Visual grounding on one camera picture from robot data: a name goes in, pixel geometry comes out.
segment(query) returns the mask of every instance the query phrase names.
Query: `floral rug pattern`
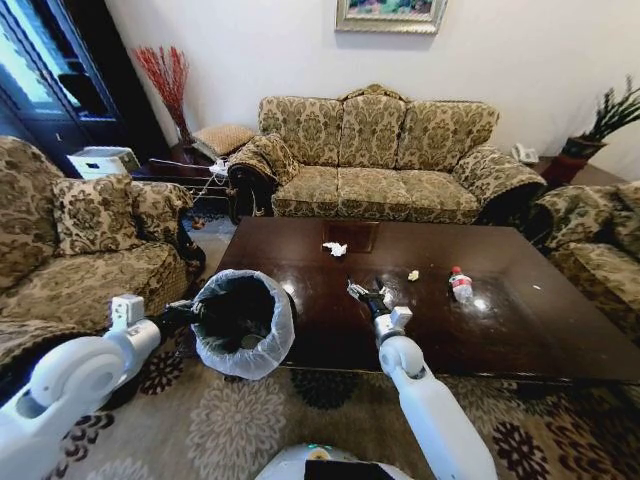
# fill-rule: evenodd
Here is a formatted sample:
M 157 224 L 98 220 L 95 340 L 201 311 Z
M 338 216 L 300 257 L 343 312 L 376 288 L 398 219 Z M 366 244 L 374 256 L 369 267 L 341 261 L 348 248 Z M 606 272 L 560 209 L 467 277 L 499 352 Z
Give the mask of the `floral rug pattern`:
M 81 419 L 49 478 L 252 479 L 280 449 L 304 442 L 433 478 L 382 374 L 281 368 L 232 383 L 174 353 L 155 355 L 131 402 Z M 640 387 L 532 396 L 515 382 L 442 380 L 501 479 L 640 478 Z

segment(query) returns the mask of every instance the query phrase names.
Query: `white box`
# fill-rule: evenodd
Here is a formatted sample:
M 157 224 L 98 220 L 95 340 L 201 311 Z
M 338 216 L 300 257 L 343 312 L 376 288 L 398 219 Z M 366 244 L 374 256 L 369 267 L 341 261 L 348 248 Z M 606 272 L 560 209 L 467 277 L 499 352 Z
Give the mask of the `white box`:
M 82 178 L 99 178 L 140 168 L 133 150 L 125 147 L 86 147 L 67 155 Z

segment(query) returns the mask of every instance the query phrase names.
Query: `red dried branch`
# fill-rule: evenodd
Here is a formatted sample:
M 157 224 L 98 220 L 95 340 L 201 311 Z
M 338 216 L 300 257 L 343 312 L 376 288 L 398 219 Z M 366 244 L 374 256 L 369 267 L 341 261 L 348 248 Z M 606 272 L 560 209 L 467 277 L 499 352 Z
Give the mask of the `red dried branch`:
M 157 51 L 152 47 L 138 47 L 133 50 L 133 53 L 160 94 L 162 102 L 180 130 L 182 139 L 188 140 L 190 134 L 182 109 L 184 90 L 189 75 L 189 62 L 187 62 L 184 52 L 171 46 L 166 55 L 163 47 Z

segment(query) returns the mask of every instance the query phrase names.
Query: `paper scrap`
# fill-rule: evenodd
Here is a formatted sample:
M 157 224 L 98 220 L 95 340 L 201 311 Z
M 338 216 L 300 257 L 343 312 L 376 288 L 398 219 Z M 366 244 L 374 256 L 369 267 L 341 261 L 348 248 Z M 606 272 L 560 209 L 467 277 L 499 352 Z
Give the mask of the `paper scrap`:
M 323 247 L 327 247 L 331 249 L 331 255 L 334 257 L 341 257 L 347 253 L 347 244 L 340 245 L 335 242 L 327 242 L 322 244 Z

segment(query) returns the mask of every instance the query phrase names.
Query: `gold frame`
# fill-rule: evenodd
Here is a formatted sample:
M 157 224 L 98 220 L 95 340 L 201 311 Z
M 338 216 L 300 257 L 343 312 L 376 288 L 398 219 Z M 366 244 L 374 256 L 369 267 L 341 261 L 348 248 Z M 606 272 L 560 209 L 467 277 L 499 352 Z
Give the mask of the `gold frame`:
M 433 0 L 428 14 L 349 15 L 349 0 L 338 0 L 336 30 L 343 32 L 438 33 L 447 0 Z

